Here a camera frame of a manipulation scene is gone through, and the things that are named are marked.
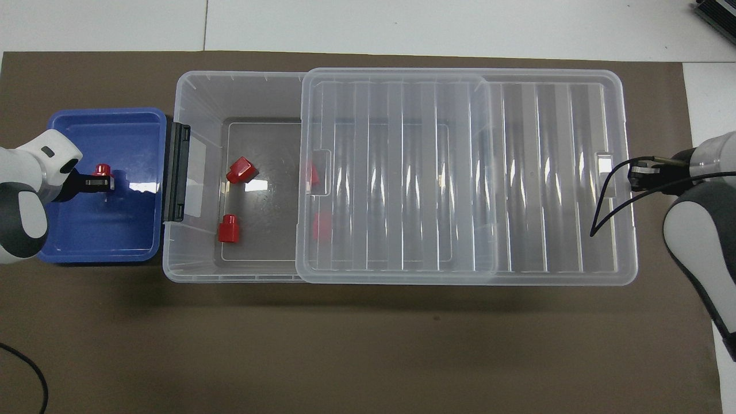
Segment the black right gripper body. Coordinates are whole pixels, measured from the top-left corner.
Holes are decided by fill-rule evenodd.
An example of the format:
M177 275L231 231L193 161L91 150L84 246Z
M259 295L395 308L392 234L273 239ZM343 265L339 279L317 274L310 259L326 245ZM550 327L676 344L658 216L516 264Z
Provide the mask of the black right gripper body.
M694 186L692 181L683 181L678 184L672 184L674 181L684 180L691 176L689 165L691 165L691 159L694 152L696 152L694 149L680 151L672 155L670 159L675 160L676 162L683 162L683 165L675 166L667 164L665 167L661 168L661 173L664 175L664 184L669 184L668 188L662 191L663 194L666 194L666 196L680 196Z

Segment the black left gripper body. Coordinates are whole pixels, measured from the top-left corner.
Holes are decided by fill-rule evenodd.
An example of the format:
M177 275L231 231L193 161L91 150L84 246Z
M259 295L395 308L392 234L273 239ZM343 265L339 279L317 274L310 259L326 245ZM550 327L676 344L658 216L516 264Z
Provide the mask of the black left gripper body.
M77 194L90 192L87 181L91 179L92 175L82 174L76 168L73 168L64 181L62 189L60 189L57 202L67 202Z

